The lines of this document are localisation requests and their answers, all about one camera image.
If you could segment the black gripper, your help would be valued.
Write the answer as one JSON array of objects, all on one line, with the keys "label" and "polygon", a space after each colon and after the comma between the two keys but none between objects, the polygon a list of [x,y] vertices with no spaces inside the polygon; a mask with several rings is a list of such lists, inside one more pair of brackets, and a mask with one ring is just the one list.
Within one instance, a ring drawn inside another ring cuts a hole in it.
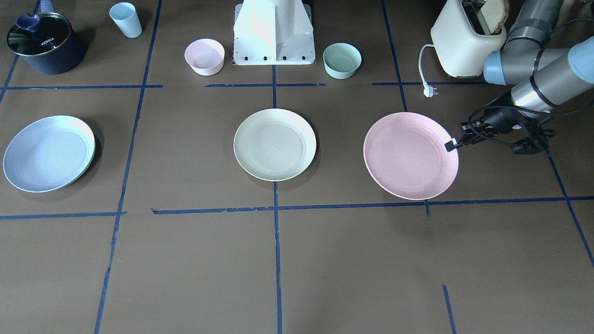
[{"label": "black gripper", "polygon": [[[462,146],[491,141],[507,148],[514,154],[538,154],[548,149],[549,140],[555,136],[555,131],[543,129],[543,123],[551,120],[547,116],[543,120],[533,118],[528,114],[538,115],[534,110],[516,106],[511,97],[501,97],[487,106],[471,114],[471,124],[461,122],[454,137],[444,144],[448,152]],[[516,142],[497,140],[497,135],[507,135],[517,129],[524,131],[525,137]]]}]

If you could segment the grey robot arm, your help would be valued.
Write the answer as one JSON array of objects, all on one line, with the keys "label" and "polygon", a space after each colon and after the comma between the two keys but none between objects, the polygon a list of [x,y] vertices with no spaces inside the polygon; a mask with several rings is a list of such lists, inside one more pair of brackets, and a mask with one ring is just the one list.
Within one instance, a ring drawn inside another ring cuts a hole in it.
[{"label": "grey robot arm", "polygon": [[482,141],[496,142],[519,128],[526,137],[505,145],[515,154],[537,154],[548,149],[553,130],[542,125],[552,110],[593,88],[593,38],[569,49],[547,49],[557,25],[562,1],[526,0],[507,35],[503,49],[486,57],[484,78],[511,85],[511,90],[460,123],[462,137],[444,145],[447,151]]}]

